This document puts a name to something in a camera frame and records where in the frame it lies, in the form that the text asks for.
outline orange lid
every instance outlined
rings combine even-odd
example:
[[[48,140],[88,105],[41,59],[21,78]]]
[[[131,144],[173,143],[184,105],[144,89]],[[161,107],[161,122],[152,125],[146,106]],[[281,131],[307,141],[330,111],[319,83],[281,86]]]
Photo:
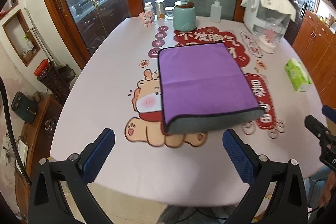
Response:
[[[35,70],[34,74],[36,76],[38,76],[45,68],[49,68],[49,60],[48,59],[44,59],[39,66],[37,67],[37,69]]]

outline person's hand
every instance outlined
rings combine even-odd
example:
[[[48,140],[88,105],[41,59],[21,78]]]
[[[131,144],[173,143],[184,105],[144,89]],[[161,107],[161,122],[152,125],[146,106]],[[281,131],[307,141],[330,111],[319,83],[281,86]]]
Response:
[[[331,172],[319,199],[319,207],[323,207],[331,199],[331,190],[336,186],[336,173]]]

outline metal screw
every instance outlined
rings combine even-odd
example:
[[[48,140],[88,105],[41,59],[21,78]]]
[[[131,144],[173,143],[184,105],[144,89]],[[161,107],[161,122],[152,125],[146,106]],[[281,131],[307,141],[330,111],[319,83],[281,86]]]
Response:
[[[265,156],[265,155],[260,155],[260,156],[259,156],[259,160],[261,160],[261,161],[263,161],[263,162],[266,162],[266,161],[268,161],[268,158],[267,158],[267,156]]]
[[[297,160],[295,160],[295,159],[291,159],[291,164],[292,164],[292,165],[297,165],[298,162],[297,162]]]
[[[42,159],[40,159],[40,161],[39,161],[40,165],[43,165],[43,164],[45,164],[46,162],[47,162],[47,159],[46,159],[46,158],[42,158]]]
[[[76,153],[73,153],[69,156],[69,160],[71,160],[71,161],[74,161],[74,160],[77,160],[77,159],[78,159],[78,154],[76,154]]]

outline purple towel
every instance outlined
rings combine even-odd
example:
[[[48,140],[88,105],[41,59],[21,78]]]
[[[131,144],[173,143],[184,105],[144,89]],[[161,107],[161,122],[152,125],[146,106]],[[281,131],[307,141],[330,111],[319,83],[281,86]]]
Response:
[[[226,129],[264,114],[222,42],[165,48],[158,63],[168,133]]]

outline power outlet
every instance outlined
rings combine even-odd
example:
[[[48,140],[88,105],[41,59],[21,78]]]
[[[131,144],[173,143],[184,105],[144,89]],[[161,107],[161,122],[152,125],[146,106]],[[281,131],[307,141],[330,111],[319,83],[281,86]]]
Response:
[[[6,136],[4,136],[2,139],[0,163],[7,166],[8,164],[8,158],[6,157],[7,150],[5,150],[4,147],[6,149],[9,149],[11,147],[9,138],[7,138]]]

